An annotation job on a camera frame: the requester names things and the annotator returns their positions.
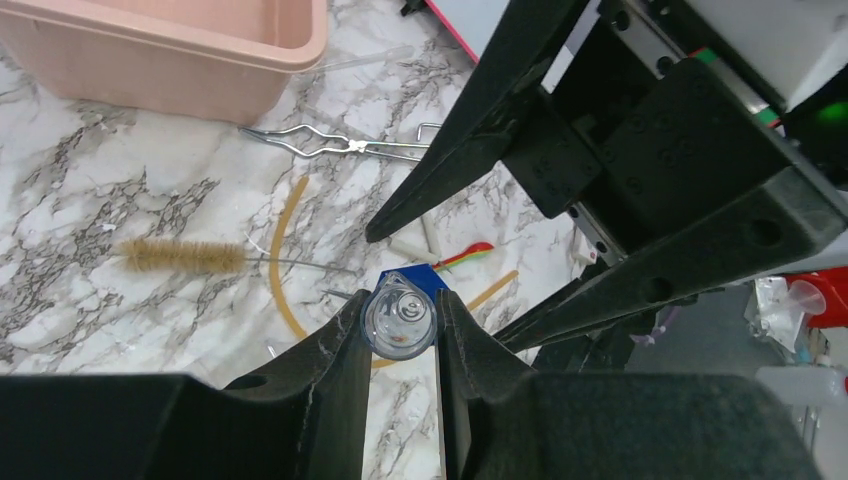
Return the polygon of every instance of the white plastic rod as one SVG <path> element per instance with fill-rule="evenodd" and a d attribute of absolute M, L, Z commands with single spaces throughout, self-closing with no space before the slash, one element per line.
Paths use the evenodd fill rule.
<path fill-rule="evenodd" d="M 421 224 L 424 225 L 424 236 L 427 237 L 427 247 L 430 249 L 430 253 L 441 259 L 442 247 L 439 245 L 439 233 L 436 231 L 436 224 L 433 223 L 430 212 L 421 215 Z"/>
<path fill-rule="evenodd" d="M 389 238 L 389 250 L 397 253 L 398 255 L 403 255 L 411 260 L 418 260 L 422 262 L 427 262 L 429 264 L 439 263 L 439 257 L 433 255 L 427 250 L 415 247 L 410 245 L 403 240 L 398 240 L 396 238 Z"/>
<path fill-rule="evenodd" d="M 393 62 L 395 60 L 403 60 L 409 58 L 415 53 L 415 47 L 412 45 L 402 45 L 386 50 L 385 52 L 373 53 L 371 55 L 363 55 L 361 57 L 353 57 L 348 60 L 339 60 L 327 62 L 324 64 L 307 70 L 305 73 L 320 73 L 329 72 L 331 70 L 341 70 L 343 68 L 358 67 L 360 65 L 368 65 L 369 63 Z"/>

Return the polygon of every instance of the small plastic vial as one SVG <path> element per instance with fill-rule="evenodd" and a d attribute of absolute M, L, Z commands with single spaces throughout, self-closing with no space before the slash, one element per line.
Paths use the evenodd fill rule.
<path fill-rule="evenodd" d="M 436 307 L 406 277 L 390 272 L 363 306 L 362 328 L 374 353 L 389 360 L 408 360 L 433 343 Z"/>

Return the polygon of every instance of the red and yellow object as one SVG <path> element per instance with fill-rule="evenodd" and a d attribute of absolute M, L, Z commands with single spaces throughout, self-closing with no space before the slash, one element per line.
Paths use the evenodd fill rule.
<path fill-rule="evenodd" d="M 447 260 L 443 260 L 439 263 L 432 265 L 433 270 L 439 271 L 444 270 L 446 268 L 451 268 L 460 263 L 471 260 L 472 258 L 480 258 L 488 255 L 492 250 L 495 249 L 495 246 L 488 242 L 477 242 L 470 247 L 466 248 L 465 251 L 460 253 L 459 255 L 455 255 L 453 257 L 448 258 Z"/>

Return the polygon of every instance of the green light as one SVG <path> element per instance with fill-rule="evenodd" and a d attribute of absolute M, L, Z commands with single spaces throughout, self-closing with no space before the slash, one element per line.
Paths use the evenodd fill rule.
<path fill-rule="evenodd" d="M 780 117 L 778 117 L 777 114 L 774 113 L 774 110 L 768 107 L 764 108 L 756 116 L 760 119 L 761 122 L 763 122 L 763 125 L 769 128 L 774 127 L 780 121 Z"/>
<path fill-rule="evenodd" d="M 819 110 L 819 121 L 823 123 L 842 123 L 848 120 L 848 102 L 837 102 Z"/>

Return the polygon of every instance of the white panel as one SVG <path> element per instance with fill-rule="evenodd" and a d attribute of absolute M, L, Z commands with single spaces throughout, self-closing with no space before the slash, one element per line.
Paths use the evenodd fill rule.
<path fill-rule="evenodd" d="M 562 76 L 565 74 L 566 69 L 568 69 L 568 66 L 571 65 L 571 61 L 574 59 L 573 52 L 580 50 L 583 42 L 586 41 L 586 37 L 589 36 L 589 32 L 592 31 L 592 27 L 595 26 L 595 22 L 598 21 L 598 4 L 600 3 L 601 0 L 589 1 L 589 5 L 580 14 L 580 18 L 577 19 L 574 30 L 571 31 L 571 34 L 566 39 L 565 45 L 562 46 L 556 58 L 554 58 L 551 68 L 548 69 L 548 73 L 542 79 L 542 88 L 548 93 L 553 93 Z"/>
<path fill-rule="evenodd" d="M 848 62 L 846 0 L 689 0 L 787 101 L 818 91 Z"/>
<path fill-rule="evenodd" d="M 509 0 L 427 0 L 427 4 L 477 60 L 495 33 Z"/>

